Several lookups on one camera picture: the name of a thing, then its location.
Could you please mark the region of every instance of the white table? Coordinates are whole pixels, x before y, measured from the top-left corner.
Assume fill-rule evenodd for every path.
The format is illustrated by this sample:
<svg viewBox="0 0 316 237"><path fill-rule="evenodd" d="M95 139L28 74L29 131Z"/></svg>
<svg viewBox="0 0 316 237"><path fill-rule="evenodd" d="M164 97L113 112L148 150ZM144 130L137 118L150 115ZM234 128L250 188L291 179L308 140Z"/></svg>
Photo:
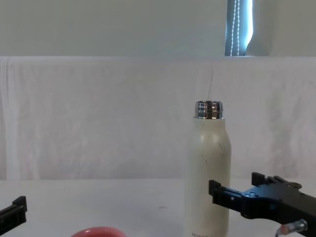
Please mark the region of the white table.
<svg viewBox="0 0 316 237"><path fill-rule="evenodd" d="M295 181L316 196L315 180ZM233 180L232 187L246 190L250 180ZM182 237L182 180L1 181L0 190L0 208L20 195L28 204L27 223L5 237L70 237L92 226L116 227L128 237ZM272 237L277 227L231 211L229 236Z"/></svg>

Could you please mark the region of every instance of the red object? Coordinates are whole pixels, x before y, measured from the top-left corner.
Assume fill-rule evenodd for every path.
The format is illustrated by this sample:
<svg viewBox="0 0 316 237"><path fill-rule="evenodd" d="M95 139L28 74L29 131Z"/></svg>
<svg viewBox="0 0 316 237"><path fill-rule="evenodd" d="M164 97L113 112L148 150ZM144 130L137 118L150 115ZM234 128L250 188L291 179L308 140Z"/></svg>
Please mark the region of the red object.
<svg viewBox="0 0 316 237"><path fill-rule="evenodd" d="M79 231L72 237L126 237L126 235L112 227L92 227Z"/></svg>

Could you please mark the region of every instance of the white cloth backdrop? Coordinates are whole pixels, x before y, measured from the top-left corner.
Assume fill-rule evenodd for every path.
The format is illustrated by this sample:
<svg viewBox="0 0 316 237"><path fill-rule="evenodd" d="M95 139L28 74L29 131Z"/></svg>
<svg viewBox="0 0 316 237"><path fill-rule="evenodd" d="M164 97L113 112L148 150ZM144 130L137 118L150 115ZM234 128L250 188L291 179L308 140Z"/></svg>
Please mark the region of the white cloth backdrop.
<svg viewBox="0 0 316 237"><path fill-rule="evenodd" d="M196 100L232 172L315 177L316 58L0 59L0 178L179 178Z"/></svg>

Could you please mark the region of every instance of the metal bottle neck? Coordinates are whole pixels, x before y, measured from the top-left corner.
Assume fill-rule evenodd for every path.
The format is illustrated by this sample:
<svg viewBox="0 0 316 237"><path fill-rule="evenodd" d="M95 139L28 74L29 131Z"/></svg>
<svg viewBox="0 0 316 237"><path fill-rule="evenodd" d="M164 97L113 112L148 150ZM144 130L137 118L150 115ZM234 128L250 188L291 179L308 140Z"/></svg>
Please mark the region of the metal bottle neck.
<svg viewBox="0 0 316 237"><path fill-rule="evenodd" d="M223 119L223 103L220 101L197 101L195 109L197 119Z"/></svg>

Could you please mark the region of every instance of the speckled bottle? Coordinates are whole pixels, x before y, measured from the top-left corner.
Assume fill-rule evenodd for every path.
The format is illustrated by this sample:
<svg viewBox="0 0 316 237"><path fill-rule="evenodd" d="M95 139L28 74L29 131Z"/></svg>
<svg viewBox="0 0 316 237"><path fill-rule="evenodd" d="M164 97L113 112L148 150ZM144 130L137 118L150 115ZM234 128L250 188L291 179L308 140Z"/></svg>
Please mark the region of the speckled bottle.
<svg viewBox="0 0 316 237"><path fill-rule="evenodd" d="M198 101L185 173L184 237L224 237L229 210L212 203L208 181L229 187L231 143L219 101Z"/></svg>

